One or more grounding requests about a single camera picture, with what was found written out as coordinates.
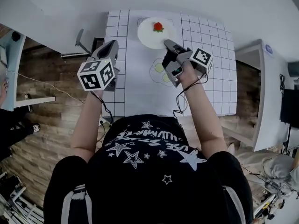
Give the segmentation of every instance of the fiducial marker cube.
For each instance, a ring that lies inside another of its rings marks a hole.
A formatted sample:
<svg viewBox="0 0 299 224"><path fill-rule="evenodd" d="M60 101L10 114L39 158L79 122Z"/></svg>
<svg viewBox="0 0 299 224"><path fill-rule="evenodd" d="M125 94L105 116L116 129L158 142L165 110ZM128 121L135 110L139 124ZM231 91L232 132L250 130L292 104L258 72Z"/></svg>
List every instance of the fiducial marker cube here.
<svg viewBox="0 0 299 224"><path fill-rule="evenodd" d="M212 66L213 66L213 55L209 54L208 52L204 51L203 49L197 48L193 51L191 60L197 63L196 69L199 70L201 73L209 74Z"/></svg>
<svg viewBox="0 0 299 224"><path fill-rule="evenodd" d="M102 59L81 64L77 76L85 91L104 90L114 79L111 59Z"/></svg>

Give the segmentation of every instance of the table leg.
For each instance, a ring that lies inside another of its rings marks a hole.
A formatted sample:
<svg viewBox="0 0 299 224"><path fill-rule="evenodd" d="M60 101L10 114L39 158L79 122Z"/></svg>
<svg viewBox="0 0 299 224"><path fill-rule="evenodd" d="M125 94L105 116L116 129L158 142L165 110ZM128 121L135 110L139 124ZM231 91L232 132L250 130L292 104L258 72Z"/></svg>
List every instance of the table leg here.
<svg viewBox="0 0 299 224"><path fill-rule="evenodd" d="M55 96L53 97L47 97L47 98L37 98L37 99L27 99L27 100L22 100L22 101L16 101L14 103L14 107L22 107L22 106L27 106L27 105L36 105L40 103L46 103L46 102L51 102L55 101Z"/></svg>

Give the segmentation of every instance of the white table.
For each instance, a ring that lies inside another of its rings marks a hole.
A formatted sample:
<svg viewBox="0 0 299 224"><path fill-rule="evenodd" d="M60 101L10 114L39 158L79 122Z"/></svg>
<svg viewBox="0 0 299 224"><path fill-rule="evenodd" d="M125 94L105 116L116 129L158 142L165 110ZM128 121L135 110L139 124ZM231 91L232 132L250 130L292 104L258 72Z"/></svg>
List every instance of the white table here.
<svg viewBox="0 0 299 224"><path fill-rule="evenodd" d="M285 142L289 125L280 121L282 94L279 75L285 76L286 89L294 89L294 82L290 78L287 62L262 40L257 40L236 51L236 59L261 71L261 94L257 123L252 137L225 127L223 131L252 146L254 151Z"/></svg>
<svg viewBox="0 0 299 224"><path fill-rule="evenodd" d="M187 14L146 10L110 11L105 42L119 43L116 67L120 69L115 92L105 92L107 108L116 117L137 114L172 116L177 109L176 96L182 87L175 88L163 80L163 72L155 67L166 54L166 49L149 49L137 37L140 23L149 17L168 19L177 31L175 42L191 49L202 48L214 56L214 67L204 84L206 94L218 115L236 113L237 76L232 34L219 23ZM180 97L181 107L186 107ZM190 116L187 108L183 114Z"/></svg>
<svg viewBox="0 0 299 224"><path fill-rule="evenodd" d="M4 37L0 39L0 45L6 48L7 66L8 66L7 77L9 79L7 97L3 105L1 106L1 109L13 111L14 108L21 107L21 106L35 105L39 103L55 101L55 97L36 98L36 99L21 100L21 101L16 100L17 81L18 81L17 73L19 71L20 59L21 59L26 36L20 34L21 38L18 41L14 42L11 39L11 35L13 32L14 32L13 30L8 32Z"/></svg>

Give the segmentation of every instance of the drawing on paper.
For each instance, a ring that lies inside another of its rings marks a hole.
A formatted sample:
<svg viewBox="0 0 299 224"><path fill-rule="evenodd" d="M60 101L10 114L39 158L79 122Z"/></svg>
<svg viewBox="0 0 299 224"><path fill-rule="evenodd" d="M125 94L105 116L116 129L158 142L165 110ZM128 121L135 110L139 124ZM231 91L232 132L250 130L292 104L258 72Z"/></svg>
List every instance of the drawing on paper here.
<svg viewBox="0 0 299 224"><path fill-rule="evenodd" d="M173 86L168 78L164 68L162 66L162 58L154 60L151 68L149 69L149 75L153 82L160 83L165 86Z"/></svg>
<svg viewBox="0 0 299 224"><path fill-rule="evenodd" d="M148 19L148 18L149 18L149 17L139 18L139 19L137 20L137 26L139 26L145 19ZM174 25L172 19L166 18L166 20L170 21L170 22Z"/></svg>

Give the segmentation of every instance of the cable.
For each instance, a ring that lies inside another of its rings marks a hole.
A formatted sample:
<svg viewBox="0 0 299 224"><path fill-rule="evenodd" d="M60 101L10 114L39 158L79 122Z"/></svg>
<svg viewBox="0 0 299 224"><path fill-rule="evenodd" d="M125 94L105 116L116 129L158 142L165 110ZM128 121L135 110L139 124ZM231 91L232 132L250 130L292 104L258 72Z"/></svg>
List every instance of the cable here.
<svg viewBox="0 0 299 224"><path fill-rule="evenodd" d="M186 108L183 110L183 112L184 112L188 108L188 101L185 96L181 95L181 97L183 97L183 99L185 100L185 103L186 103Z"/></svg>
<svg viewBox="0 0 299 224"><path fill-rule="evenodd" d="M206 81L205 81L205 82L198 82L204 75L206 75ZM180 92L180 93L178 94L178 96L177 96L177 98L176 98L177 106L178 106L178 110L173 110L173 111L172 111L173 116L174 116L176 119L178 119L178 118L177 118L177 116L175 115L175 113L183 114L183 112L184 112L184 111L187 109L187 107L188 107L188 106L187 106L184 110L182 110L181 107L180 107L180 105L179 105L178 97L179 97L180 95L182 95L185 91L187 91L188 89L190 89L192 86L194 86L194 85L196 85L196 84L204 84L204 83L206 83L208 80L209 80L209 77L207 76L206 73L204 73L204 74L202 74L202 76L201 76L200 78L198 78L196 81L194 81L191 85L187 86L185 89L183 89L182 92Z"/></svg>
<svg viewBox="0 0 299 224"><path fill-rule="evenodd" d="M285 76L283 74L280 74L279 78L280 78L280 92L282 94L284 94L284 90L285 90Z"/></svg>
<svg viewBox="0 0 299 224"><path fill-rule="evenodd" d="M290 150L292 150L292 149L298 148L298 147L299 147L299 145L297 145L297 146L295 146L295 147L292 147L292 148L290 148L289 150L286 150L286 152L287 152L287 151L290 151ZM272 158L269 158L269 159L266 159L266 160L263 162L263 172L264 172L266 178L268 178L271 182L273 182L273 179L271 179L271 178L269 178L269 177L267 176L266 171L265 171L265 167L264 167L264 163L265 163L266 161L268 161L268 160L271 160L271 159L273 159L273 158L279 156L279 155L282 155L282 154L277 154L276 156L274 156L274 157L272 157ZM277 187L273 186L271 183L266 182L264 179L260 178L259 175L252 173L251 171L249 171L248 169L246 169L246 168L243 167L242 165L241 165L241 167L244 168L245 170L247 170L248 172L250 172L251 175L255 175L255 176L257 176L259 179L261 179L261 180L262 180L263 182L265 182L266 184L268 184L268 185L274 187L278 192L280 191L280 188L277 188Z"/></svg>
<svg viewBox="0 0 299 224"><path fill-rule="evenodd" d="M100 102L102 102L105 111L106 111L107 113L110 114L111 122L110 122L109 127L111 128L111 125L112 125L113 122L114 122L111 111L107 109L105 102L103 101L103 99L102 99L100 96L98 96L98 95L97 95L96 93L94 93L93 91L90 91L90 93L93 94L96 98L98 98L98 99L100 100Z"/></svg>
<svg viewBox="0 0 299 224"><path fill-rule="evenodd" d="M22 75L22 74L20 74L20 73L14 72L14 71L8 71L8 72L12 72L12 73L14 73L14 74L18 74L19 76L25 77L25 78L27 78L27 79L30 79L30 80L34 80L34 81L37 81L37 82L40 82L40 83L45 83L45 84L48 84L48 85L52 86L54 89L56 89L56 90L58 90L58 91L60 91L60 92L62 92L62 93L65 93L65 94L67 94L69 97L71 97L72 99L74 99L74 100L76 100L76 101L78 101L78 102L80 102L80 103L84 104L84 102L83 102L83 101L81 101L81 100L79 100L79 99L76 99L76 98L74 98L74 97L73 97L73 96L71 96L69 93L67 93L67 92L65 92L65 91L62 91L62 90L60 90L60 89L56 88L55 86L53 86L53 85L52 85L52 84L50 84L50 83L47 83L47 82L44 82L44 81L35 80L35 79L33 79L33 78L27 77L27 76L25 76L25 75Z"/></svg>
<svg viewBox="0 0 299 224"><path fill-rule="evenodd" d="M100 124L103 126L103 129L104 129L104 134L102 135L102 137L100 137L98 140L97 140L97 144L98 142L101 142L102 146L103 146L103 142L101 141L101 139L105 136L106 134L106 130L105 130L105 127L104 127L104 124L103 124L103 121L101 120L100 121Z"/></svg>

